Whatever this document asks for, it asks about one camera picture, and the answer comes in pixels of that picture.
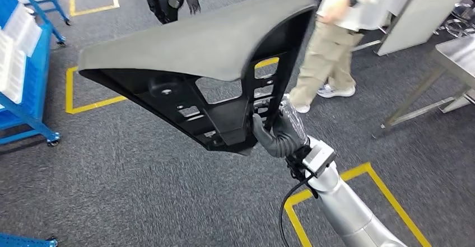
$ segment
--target black cable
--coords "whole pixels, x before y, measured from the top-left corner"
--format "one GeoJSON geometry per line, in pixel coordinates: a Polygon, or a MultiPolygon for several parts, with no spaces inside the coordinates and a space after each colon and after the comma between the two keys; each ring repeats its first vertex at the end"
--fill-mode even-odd
{"type": "Polygon", "coordinates": [[[292,189],[290,189],[290,191],[283,198],[283,201],[282,201],[282,204],[281,204],[281,209],[279,211],[279,216],[280,216],[279,217],[279,227],[280,227],[280,230],[281,230],[282,242],[285,245],[285,247],[289,247],[289,245],[288,245],[287,240],[285,239],[285,234],[283,233],[283,225],[282,225],[283,208],[284,208],[284,205],[287,202],[288,198],[295,192],[295,190],[299,189],[299,187],[301,187],[302,185],[308,183],[308,181],[315,176],[315,174],[313,172],[311,172],[311,171],[309,171],[309,172],[311,173],[310,176],[308,176],[307,178],[305,178],[305,180],[299,182],[292,189]]]}

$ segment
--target khaki pants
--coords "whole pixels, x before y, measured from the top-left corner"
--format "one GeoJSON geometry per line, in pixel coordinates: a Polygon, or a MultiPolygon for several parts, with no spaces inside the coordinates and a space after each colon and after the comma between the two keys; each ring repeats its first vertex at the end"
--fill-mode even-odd
{"type": "Polygon", "coordinates": [[[363,38],[335,25],[316,22],[315,30],[300,67],[297,85],[290,91],[294,106],[310,105],[318,89],[328,80],[334,89],[355,85],[350,75],[351,49],[363,38]]]}

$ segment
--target gray seat cushion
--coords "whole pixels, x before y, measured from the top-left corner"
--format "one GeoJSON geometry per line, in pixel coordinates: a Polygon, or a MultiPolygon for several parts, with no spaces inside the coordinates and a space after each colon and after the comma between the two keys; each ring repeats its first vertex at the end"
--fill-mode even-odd
{"type": "MultiPolygon", "coordinates": [[[[315,0],[249,0],[89,46],[78,69],[149,69],[234,81],[271,30],[315,8],[315,0]]],[[[272,47],[272,40],[266,43],[272,47]]]]}

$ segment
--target person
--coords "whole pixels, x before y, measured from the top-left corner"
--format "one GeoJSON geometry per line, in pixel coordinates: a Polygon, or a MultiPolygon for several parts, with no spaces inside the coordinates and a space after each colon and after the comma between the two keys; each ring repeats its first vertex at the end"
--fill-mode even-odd
{"type": "Polygon", "coordinates": [[[290,91],[290,102],[299,113],[310,110],[317,94],[330,98],[355,93],[351,50],[365,31],[377,29],[387,19],[389,2],[322,0],[297,85],[290,91]]]}

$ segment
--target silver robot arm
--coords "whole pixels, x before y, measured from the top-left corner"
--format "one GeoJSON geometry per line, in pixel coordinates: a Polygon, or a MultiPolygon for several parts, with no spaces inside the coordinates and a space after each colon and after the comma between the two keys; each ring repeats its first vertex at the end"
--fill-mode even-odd
{"type": "Polygon", "coordinates": [[[298,113],[286,97],[274,121],[273,134],[263,127],[258,114],[253,115],[253,133],[272,156],[285,157],[294,178],[303,181],[315,175],[307,186],[347,247],[407,247],[343,181],[334,150],[306,135],[298,113]]]}
{"type": "Polygon", "coordinates": [[[326,143],[310,138],[311,152],[304,166],[312,171],[308,184],[318,194],[325,217],[348,247],[407,247],[394,236],[340,177],[333,149],[326,143]]]}

